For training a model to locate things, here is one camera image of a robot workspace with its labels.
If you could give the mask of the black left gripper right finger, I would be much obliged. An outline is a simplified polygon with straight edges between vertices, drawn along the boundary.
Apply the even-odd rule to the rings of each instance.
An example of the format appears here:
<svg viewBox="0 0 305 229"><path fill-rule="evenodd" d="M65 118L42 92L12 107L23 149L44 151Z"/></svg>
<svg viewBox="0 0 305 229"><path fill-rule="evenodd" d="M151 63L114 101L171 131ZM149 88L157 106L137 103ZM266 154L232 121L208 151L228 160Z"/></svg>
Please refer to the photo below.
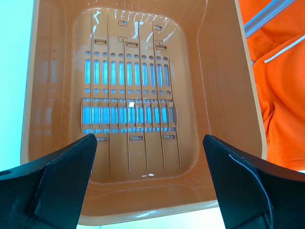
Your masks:
<svg viewBox="0 0 305 229"><path fill-rule="evenodd" d="M203 139L208 167L227 229L303 229L305 175Z"/></svg>

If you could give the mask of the orange shorts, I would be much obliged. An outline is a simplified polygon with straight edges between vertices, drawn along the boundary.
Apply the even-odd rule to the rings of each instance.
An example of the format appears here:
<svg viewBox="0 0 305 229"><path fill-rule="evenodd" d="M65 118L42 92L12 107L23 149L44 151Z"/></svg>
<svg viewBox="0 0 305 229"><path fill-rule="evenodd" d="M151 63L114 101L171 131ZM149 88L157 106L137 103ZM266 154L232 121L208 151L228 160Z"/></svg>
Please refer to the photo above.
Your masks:
<svg viewBox="0 0 305 229"><path fill-rule="evenodd" d="M305 169L305 3L295 0L247 39L267 160Z"/></svg>

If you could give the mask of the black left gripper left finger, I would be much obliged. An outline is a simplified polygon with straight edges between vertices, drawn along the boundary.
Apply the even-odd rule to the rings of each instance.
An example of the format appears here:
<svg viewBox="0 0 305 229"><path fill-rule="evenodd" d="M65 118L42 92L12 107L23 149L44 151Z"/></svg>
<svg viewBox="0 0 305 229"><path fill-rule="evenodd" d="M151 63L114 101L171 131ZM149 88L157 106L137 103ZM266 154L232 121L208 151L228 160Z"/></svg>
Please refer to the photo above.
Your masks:
<svg viewBox="0 0 305 229"><path fill-rule="evenodd" d="M96 154L95 135L0 173L2 229L77 227Z"/></svg>

